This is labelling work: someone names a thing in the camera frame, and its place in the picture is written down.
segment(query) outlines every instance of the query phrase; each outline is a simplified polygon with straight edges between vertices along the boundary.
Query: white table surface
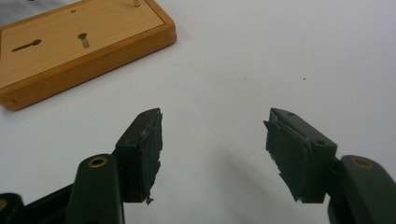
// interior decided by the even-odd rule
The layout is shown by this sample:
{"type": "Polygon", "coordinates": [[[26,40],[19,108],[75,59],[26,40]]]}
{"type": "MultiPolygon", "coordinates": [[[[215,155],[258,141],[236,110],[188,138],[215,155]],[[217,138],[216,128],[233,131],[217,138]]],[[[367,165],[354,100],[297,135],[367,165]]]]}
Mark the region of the white table surface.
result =
{"type": "MultiPolygon", "coordinates": [[[[0,25],[67,0],[0,0],[0,25]]],[[[329,223],[296,203],[265,151],[271,107],[296,113],[396,179],[396,2],[158,0],[176,44],[18,112],[0,109],[0,191],[33,202],[163,112],[150,206],[127,223],[329,223]]]]}

